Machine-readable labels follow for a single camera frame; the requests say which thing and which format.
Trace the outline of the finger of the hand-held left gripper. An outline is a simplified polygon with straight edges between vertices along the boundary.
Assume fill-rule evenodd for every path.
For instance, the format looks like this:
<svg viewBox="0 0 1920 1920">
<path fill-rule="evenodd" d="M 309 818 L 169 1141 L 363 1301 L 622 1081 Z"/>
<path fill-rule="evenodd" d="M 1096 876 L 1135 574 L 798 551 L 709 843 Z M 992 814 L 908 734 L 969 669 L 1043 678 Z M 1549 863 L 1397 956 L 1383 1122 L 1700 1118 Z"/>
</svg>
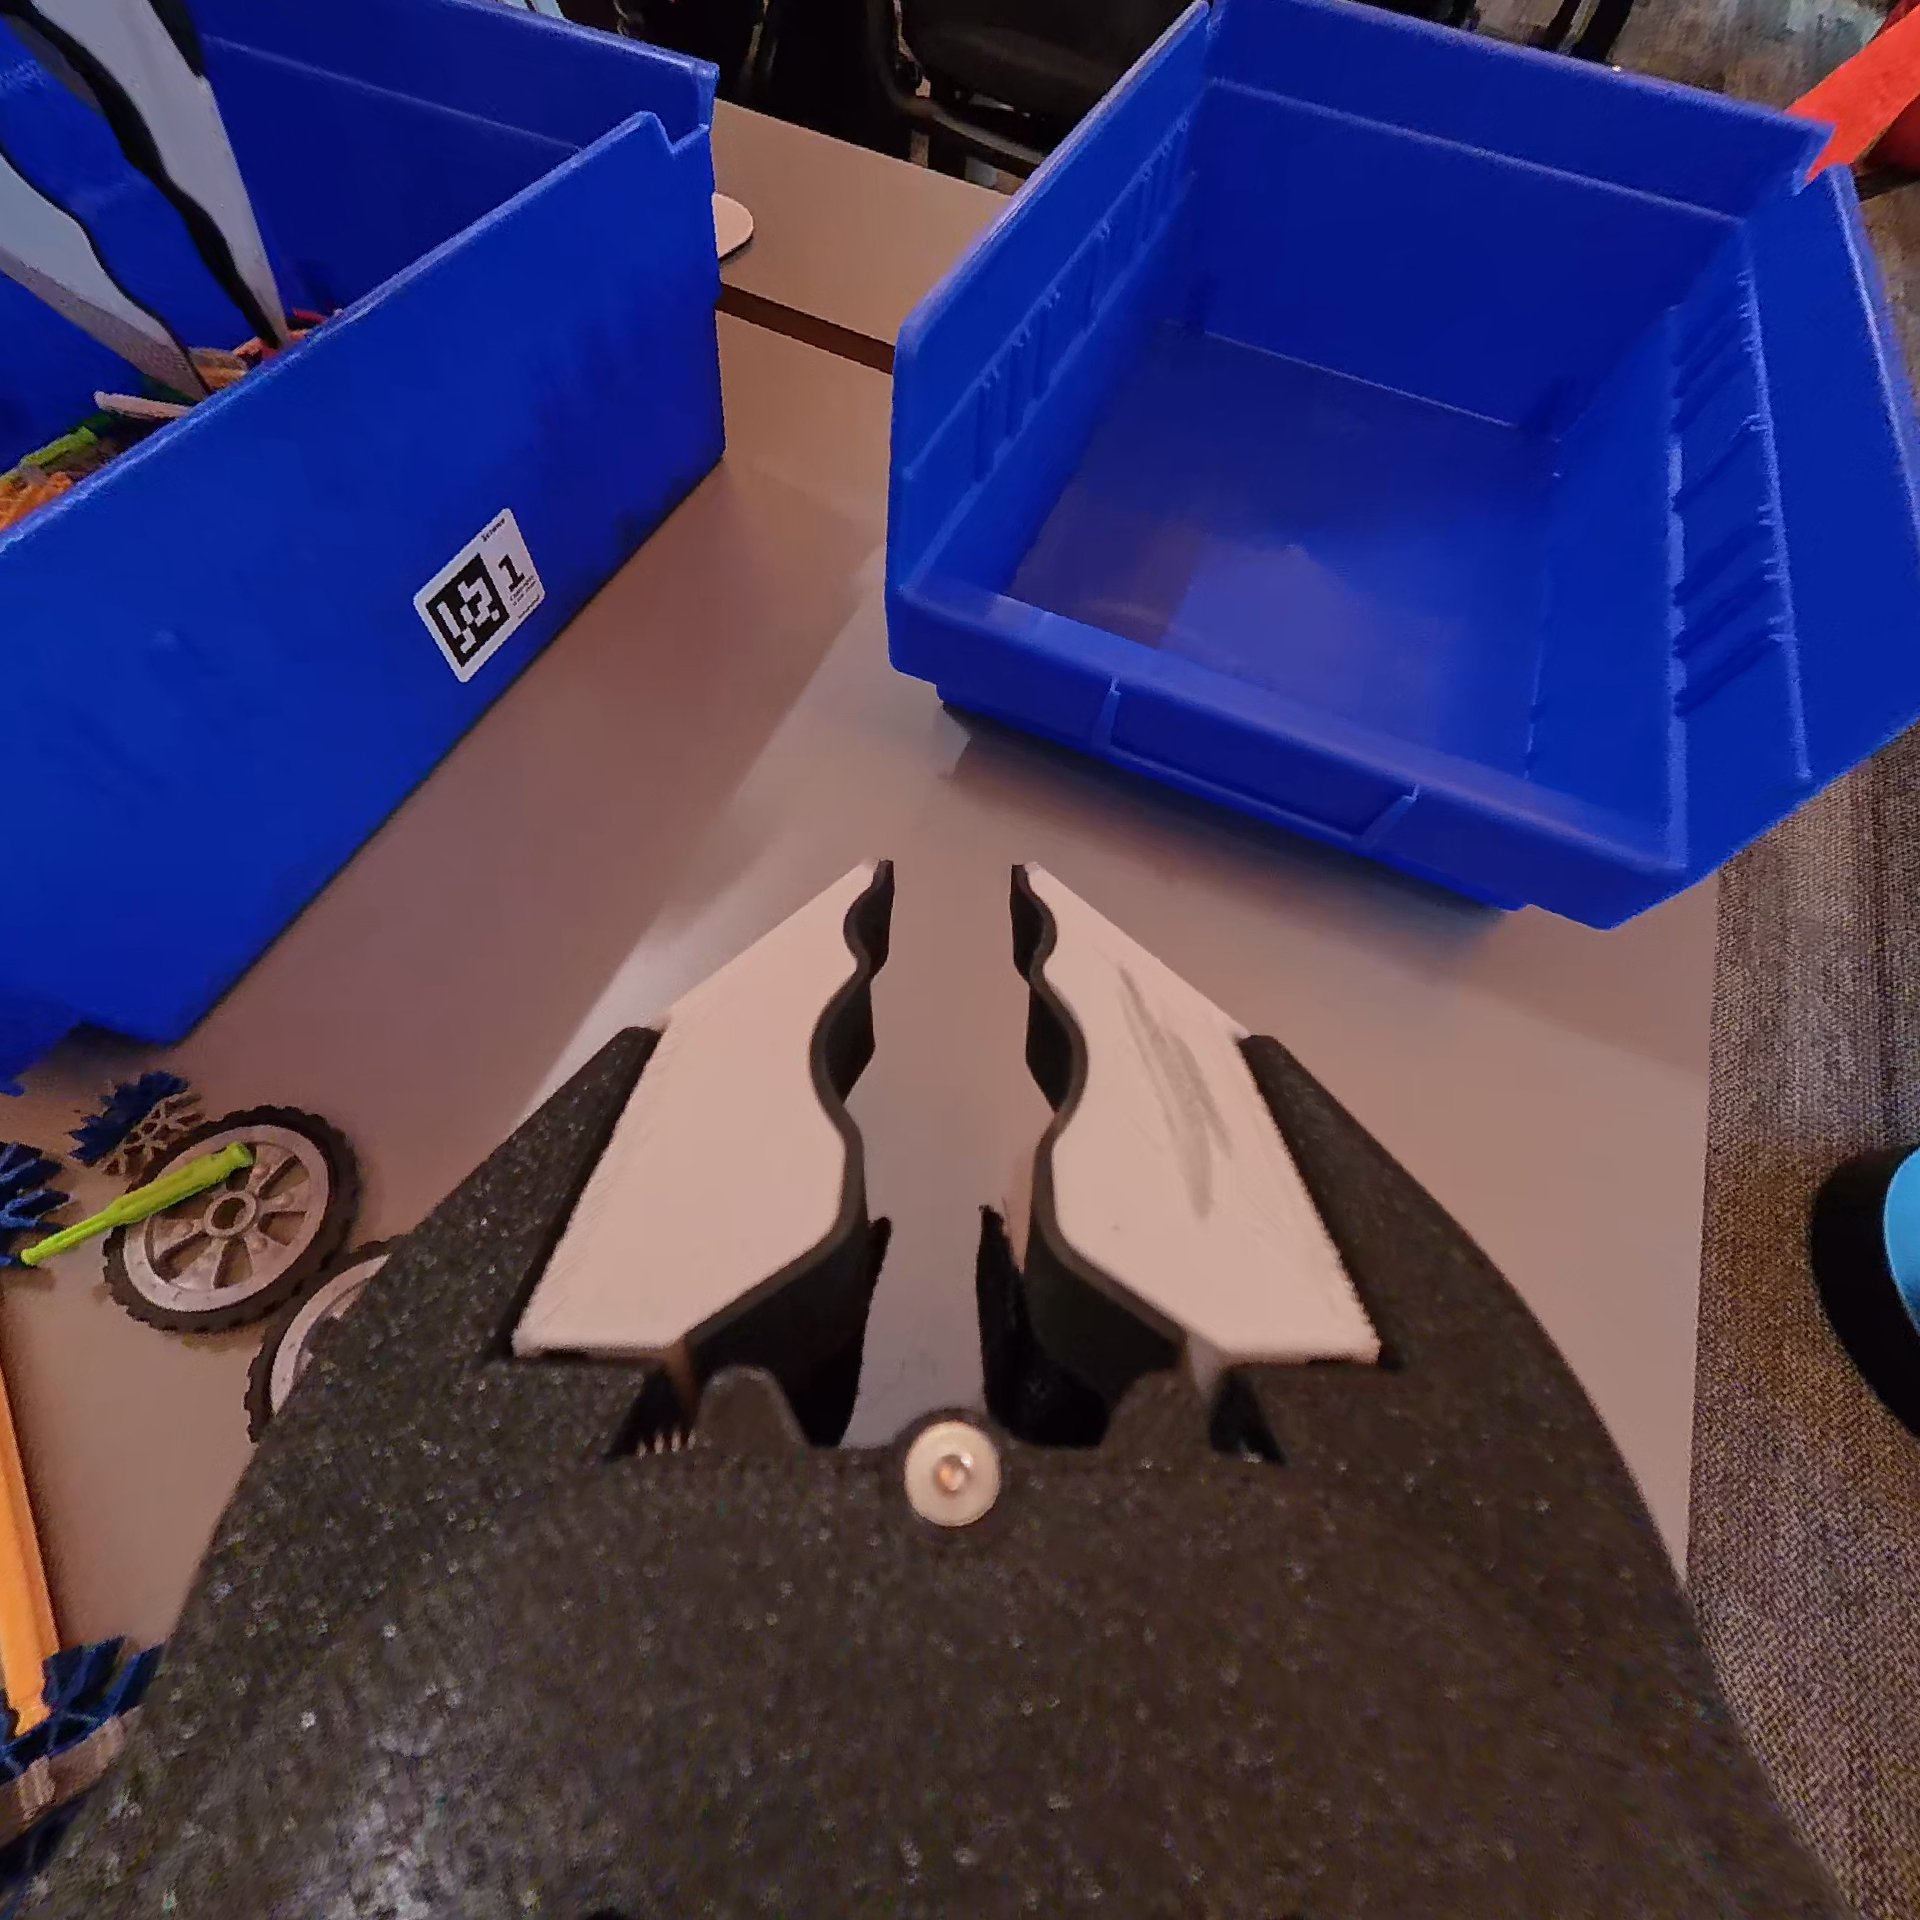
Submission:
<svg viewBox="0 0 1920 1920">
<path fill-rule="evenodd" d="M 2 152 L 2 273 L 156 386 L 206 398 L 188 348 L 109 273 L 92 232 Z"/>
<path fill-rule="evenodd" d="M 174 206 L 252 334 L 272 348 L 286 348 L 294 330 L 188 6 L 30 2 L 27 35 L 32 52 L 53 55 L 54 72 L 104 116 L 132 173 Z"/>
</svg>

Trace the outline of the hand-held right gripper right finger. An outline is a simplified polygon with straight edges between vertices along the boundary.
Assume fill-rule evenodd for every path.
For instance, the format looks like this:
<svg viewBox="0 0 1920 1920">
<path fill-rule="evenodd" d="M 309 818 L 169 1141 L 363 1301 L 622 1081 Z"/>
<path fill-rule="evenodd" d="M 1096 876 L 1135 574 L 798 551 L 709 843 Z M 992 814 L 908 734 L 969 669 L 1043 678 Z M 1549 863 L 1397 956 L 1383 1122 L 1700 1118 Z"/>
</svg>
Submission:
<svg viewBox="0 0 1920 1920">
<path fill-rule="evenodd" d="M 1018 863 L 1025 1059 L 1051 1109 L 1020 1289 L 1063 1370 L 1382 1359 L 1382 1336 L 1210 996 Z"/>
</svg>

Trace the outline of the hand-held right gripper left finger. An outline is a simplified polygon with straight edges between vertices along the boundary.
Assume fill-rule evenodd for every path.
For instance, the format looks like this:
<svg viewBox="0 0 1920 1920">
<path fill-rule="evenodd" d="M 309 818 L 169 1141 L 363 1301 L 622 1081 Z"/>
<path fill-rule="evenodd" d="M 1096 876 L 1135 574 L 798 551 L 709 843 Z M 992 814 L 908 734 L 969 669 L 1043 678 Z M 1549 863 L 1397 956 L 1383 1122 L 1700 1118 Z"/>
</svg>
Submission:
<svg viewBox="0 0 1920 1920">
<path fill-rule="evenodd" d="M 508 1336 L 516 1359 L 815 1366 L 862 1323 L 894 871 L 858 863 L 679 996 Z"/>
</svg>

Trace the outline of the pile of colourful toy pieces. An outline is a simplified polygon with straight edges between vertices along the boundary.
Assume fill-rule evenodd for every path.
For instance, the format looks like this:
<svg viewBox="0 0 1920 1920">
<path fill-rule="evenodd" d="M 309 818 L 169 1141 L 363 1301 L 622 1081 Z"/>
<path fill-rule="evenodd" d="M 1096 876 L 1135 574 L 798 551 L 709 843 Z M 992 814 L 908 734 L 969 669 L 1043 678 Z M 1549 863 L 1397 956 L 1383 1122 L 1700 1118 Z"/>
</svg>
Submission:
<svg viewBox="0 0 1920 1920">
<path fill-rule="evenodd" d="M 192 372 L 211 394 L 232 391 L 281 355 L 284 348 L 267 345 L 260 337 L 236 344 L 232 348 L 186 348 Z M 83 419 L 2 467 L 2 529 L 59 502 L 115 459 L 156 436 L 169 420 L 188 419 L 194 404 L 194 398 L 186 398 L 180 387 L 166 387 L 156 380 L 145 380 L 140 391 L 96 387 Z"/>
</svg>

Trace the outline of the blue plastic bin with tag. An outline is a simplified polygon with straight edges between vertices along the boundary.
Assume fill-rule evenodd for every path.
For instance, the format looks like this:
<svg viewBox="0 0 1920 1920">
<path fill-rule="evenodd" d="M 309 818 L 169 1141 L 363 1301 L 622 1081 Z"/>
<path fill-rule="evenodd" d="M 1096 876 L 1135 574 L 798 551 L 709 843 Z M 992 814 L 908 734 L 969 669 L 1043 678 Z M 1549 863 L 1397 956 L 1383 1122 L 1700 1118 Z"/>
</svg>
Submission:
<svg viewBox="0 0 1920 1920">
<path fill-rule="evenodd" d="M 2 152 L 180 344 L 252 322 L 2 2 Z M 294 344 L 2 529 L 2 1079 L 180 1043 L 717 467 L 682 34 L 188 2 Z M 2 273 L 2 467 L 145 374 Z"/>
</svg>

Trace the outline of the toy construction frame model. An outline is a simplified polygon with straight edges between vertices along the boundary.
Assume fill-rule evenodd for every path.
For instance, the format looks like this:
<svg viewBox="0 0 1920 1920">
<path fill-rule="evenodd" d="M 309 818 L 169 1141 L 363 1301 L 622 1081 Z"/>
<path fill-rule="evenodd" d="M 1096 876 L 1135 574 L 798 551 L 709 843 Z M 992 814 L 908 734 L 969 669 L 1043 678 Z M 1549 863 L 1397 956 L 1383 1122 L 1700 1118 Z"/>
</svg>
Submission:
<svg viewBox="0 0 1920 1920">
<path fill-rule="evenodd" d="M 2 1395 L 2 1917 L 130 1747 L 159 1650 L 60 1646 L 11 1397 Z"/>
</svg>

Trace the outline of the grey toy wheel black tyre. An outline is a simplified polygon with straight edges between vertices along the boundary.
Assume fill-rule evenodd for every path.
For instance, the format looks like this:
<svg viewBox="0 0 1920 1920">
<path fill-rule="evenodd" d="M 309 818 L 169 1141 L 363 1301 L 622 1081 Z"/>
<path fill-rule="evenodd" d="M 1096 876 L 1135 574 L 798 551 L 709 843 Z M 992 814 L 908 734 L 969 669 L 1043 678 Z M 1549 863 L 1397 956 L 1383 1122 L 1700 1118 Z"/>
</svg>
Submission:
<svg viewBox="0 0 1920 1920">
<path fill-rule="evenodd" d="M 299 1293 L 272 1313 L 244 1387 L 248 1438 L 259 1444 L 294 1395 L 313 1359 L 313 1341 L 366 1293 L 391 1257 L 393 1241 L 363 1241 L 334 1257 Z"/>
<path fill-rule="evenodd" d="M 215 1336 L 267 1320 L 356 1228 L 363 1168 L 322 1118 L 248 1106 L 174 1141 L 140 1182 L 248 1146 L 252 1166 L 104 1239 L 104 1286 L 138 1323 Z"/>
</svg>

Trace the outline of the light green toy rod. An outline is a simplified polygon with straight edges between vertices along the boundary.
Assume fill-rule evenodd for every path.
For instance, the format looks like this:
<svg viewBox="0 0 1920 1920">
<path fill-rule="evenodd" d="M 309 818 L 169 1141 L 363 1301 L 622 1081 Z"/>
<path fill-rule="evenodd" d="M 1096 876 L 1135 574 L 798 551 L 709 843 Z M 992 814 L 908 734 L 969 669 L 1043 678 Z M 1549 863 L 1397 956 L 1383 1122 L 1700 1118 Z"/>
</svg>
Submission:
<svg viewBox="0 0 1920 1920">
<path fill-rule="evenodd" d="M 11 1262 L 22 1266 L 43 1266 L 44 1261 L 54 1261 L 101 1235 L 109 1235 L 118 1228 L 130 1228 L 140 1225 L 166 1208 L 175 1208 L 215 1185 L 220 1185 L 227 1174 L 244 1172 L 254 1166 L 254 1150 L 248 1143 L 227 1143 L 226 1150 L 215 1153 L 201 1153 L 188 1161 L 174 1166 L 169 1172 L 121 1193 L 121 1197 L 115 1197 L 104 1211 L 94 1211 L 54 1235 L 44 1235 L 39 1241 L 32 1241 L 30 1246 L 22 1246 Z"/>
</svg>

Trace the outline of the blue snowflake toy connector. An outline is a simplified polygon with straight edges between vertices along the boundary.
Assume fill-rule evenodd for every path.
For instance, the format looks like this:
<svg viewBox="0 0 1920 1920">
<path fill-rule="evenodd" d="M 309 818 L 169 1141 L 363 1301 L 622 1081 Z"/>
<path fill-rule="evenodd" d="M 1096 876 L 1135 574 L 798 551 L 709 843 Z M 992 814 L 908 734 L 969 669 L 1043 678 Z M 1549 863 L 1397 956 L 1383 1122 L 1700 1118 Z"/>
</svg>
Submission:
<svg viewBox="0 0 1920 1920">
<path fill-rule="evenodd" d="M 166 1067 L 150 1067 L 115 1084 L 77 1120 L 68 1132 L 68 1160 L 132 1187 L 194 1128 L 201 1128 L 200 1089 Z"/>
</svg>

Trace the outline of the light blue round stool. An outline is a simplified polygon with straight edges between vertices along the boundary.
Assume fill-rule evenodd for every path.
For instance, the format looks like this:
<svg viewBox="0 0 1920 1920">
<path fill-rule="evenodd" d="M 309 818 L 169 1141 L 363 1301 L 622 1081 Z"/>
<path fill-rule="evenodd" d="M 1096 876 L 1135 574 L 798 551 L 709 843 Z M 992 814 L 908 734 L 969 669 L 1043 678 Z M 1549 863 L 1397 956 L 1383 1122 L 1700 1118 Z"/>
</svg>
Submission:
<svg viewBox="0 0 1920 1920">
<path fill-rule="evenodd" d="M 1915 1146 L 1839 1161 L 1815 1193 L 1807 1261 L 1839 1344 L 1915 1430 Z"/>
</svg>

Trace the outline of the black office chair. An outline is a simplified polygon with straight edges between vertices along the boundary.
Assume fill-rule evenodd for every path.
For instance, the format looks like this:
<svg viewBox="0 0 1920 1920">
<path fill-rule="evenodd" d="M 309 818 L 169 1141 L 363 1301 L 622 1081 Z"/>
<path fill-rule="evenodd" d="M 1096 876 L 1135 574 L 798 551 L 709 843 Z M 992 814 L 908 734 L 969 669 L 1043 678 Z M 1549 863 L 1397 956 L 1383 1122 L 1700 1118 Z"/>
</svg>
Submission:
<svg viewBox="0 0 1920 1920">
<path fill-rule="evenodd" d="M 1027 176 L 1186 2 L 764 2 L 740 103 L 933 171 Z"/>
</svg>

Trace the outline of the orange plastic object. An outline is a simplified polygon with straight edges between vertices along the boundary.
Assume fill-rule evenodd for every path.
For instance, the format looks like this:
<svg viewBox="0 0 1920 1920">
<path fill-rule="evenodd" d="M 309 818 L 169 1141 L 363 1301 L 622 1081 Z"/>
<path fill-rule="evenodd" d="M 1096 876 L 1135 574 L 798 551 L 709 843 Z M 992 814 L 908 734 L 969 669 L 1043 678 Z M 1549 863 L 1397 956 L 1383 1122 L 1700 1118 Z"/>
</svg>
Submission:
<svg viewBox="0 0 1920 1920">
<path fill-rule="evenodd" d="M 1892 2 L 1876 35 L 1790 103 L 1827 126 L 1804 178 L 1826 171 L 1915 176 L 1915 2 Z"/>
</svg>

